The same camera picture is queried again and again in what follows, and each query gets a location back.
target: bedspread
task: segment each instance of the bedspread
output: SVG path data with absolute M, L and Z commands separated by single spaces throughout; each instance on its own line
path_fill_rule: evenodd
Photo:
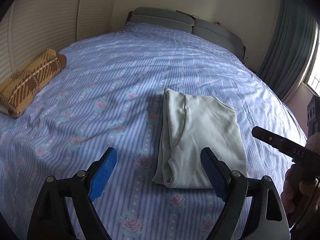
M 224 204 L 213 191 L 151 182 L 164 88 L 233 106 L 248 176 L 271 176 L 279 192 L 291 160 L 253 138 L 251 129 L 258 125 L 305 145 L 296 119 L 267 85 L 229 51 L 194 35 L 129 24 L 61 53 L 67 67 L 23 116 L 0 114 L 0 211 L 21 240 L 45 178 L 71 177 L 108 147 L 117 150 L 118 161 L 94 206 L 112 239 L 206 238 Z M 84 239 L 72 201 L 67 203 L 77 237 Z M 241 236 L 249 205 L 247 200 L 234 239 Z

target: teal curtain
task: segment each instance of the teal curtain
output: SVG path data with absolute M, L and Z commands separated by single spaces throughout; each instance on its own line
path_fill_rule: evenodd
M 257 75 L 281 100 L 309 60 L 315 26 L 302 0 L 280 0 L 276 27 Z

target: white towel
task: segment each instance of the white towel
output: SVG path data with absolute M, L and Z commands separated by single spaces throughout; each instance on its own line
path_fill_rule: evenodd
M 200 152 L 210 147 L 231 170 L 247 176 L 236 113 L 217 98 L 164 90 L 158 166 L 152 181 L 170 188 L 212 188 Z

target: grey headboard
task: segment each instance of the grey headboard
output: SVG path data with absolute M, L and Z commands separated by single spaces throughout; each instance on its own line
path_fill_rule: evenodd
M 159 8 L 139 7 L 129 13 L 127 21 L 149 23 L 199 36 L 232 52 L 243 60 L 245 47 L 242 40 L 232 32 L 190 15 Z

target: metal screw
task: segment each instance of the metal screw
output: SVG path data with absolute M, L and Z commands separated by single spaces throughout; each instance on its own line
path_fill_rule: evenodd
M 53 177 L 53 176 L 47 177 L 47 182 L 53 182 L 53 180 L 54 180 L 54 177 Z
M 269 177 L 269 176 L 263 176 L 263 179 L 266 181 L 266 182 L 271 182 L 272 179 Z
M 78 177 L 83 177 L 85 175 L 85 171 L 78 171 L 77 176 Z
M 231 174 L 235 177 L 240 177 L 241 173 L 239 171 L 232 171 Z

